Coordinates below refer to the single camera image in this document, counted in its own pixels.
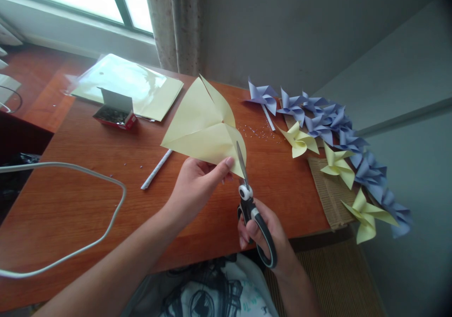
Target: stick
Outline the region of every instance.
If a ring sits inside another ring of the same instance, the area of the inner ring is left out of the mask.
[[[141,189],[142,190],[146,190],[147,187],[149,186],[149,184],[152,182],[152,180],[154,179],[155,175],[157,174],[157,172],[160,170],[161,166],[166,162],[166,160],[168,159],[168,157],[170,156],[171,152],[173,152],[173,150],[168,150],[165,155],[163,156],[163,158],[159,161],[159,163],[157,164],[157,166],[155,167],[154,171],[152,171],[152,173],[149,175],[149,177],[146,179],[145,183],[142,185]]]
[[[261,104],[261,105],[262,105],[262,110],[264,110],[265,117],[267,117],[268,123],[270,124],[270,127],[272,128],[272,131],[274,131],[274,126],[273,126],[272,120],[270,119],[270,116],[268,115],[267,108],[265,107],[264,104]]]

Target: wall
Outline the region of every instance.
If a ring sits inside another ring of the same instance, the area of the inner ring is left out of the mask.
[[[357,130],[451,98],[449,19],[447,0],[434,0],[315,95],[347,105]]]
[[[409,207],[415,225],[392,239],[377,224],[377,237],[363,249],[390,317],[442,316],[435,313],[452,284],[452,110],[367,138],[387,165],[396,200]]]
[[[208,78],[309,94],[431,0],[206,0]]]
[[[92,58],[114,53],[160,67],[152,38],[96,20],[30,0],[0,0],[0,17],[37,45]]]
[[[370,150],[412,210],[409,235],[394,240],[377,222],[376,238],[363,244],[390,317],[442,316],[450,302],[452,31],[444,2],[431,2],[316,93],[345,104],[354,127],[371,128]],[[427,106],[434,102],[443,105]]]

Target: stack of paper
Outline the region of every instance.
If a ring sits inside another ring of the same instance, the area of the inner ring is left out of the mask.
[[[161,121],[182,89],[183,82],[109,54],[77,81],[73,96],[103,104],[99,88],[132,97],[134,113]]]

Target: window frame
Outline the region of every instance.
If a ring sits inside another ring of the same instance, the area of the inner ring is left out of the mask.
[[[61,9],[61,10],[65,10],[65,11],[68,11],[68,12],[71,12],[71,13],[74,13],[74,14],[77,14],[80,16],[84,16],[84,17],[87,17],[90,19],[98,20],[102,23],[113,25],[113,26],[116,26],[119,28],[123,28],[123,29],[129,30],[131,32],[143,34],[150,38],[154,38],[154,34],[152,32],[148,32],[148,31],[141,30],[141,29],[134,27],[132,18],[130,17],[129,9],[127,8],[125,0],[114,0],[116,2],[116,6],[119,10],[119,13],[121,15],[122,21],[124,22],[123,24],[119,23],[117,21],[111,20],[109,18],[105,18],[103,16],[98,16],[93,13],[81,10],[79,8],[75,8],[72,6],[62,4],[57,1],[53,1],[53,0],[33,0],[33,1],[41,3],[41,4],[45,4],[48,6],[52,6],[52,7]]]

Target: scissor blade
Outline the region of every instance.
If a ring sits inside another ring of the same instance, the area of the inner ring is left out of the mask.
[[[242,151],[240,150],[239,142],[236,142],[236,143],[237,143],[237,154],[239,156],[240,167],[242,168],[243,176],[245,179],[245,185],[246,185],[246,188],[249,189],[250,186],[248,185],[248,175],[246,174],[245,161],[243,160],[243,155],[242,155]]]

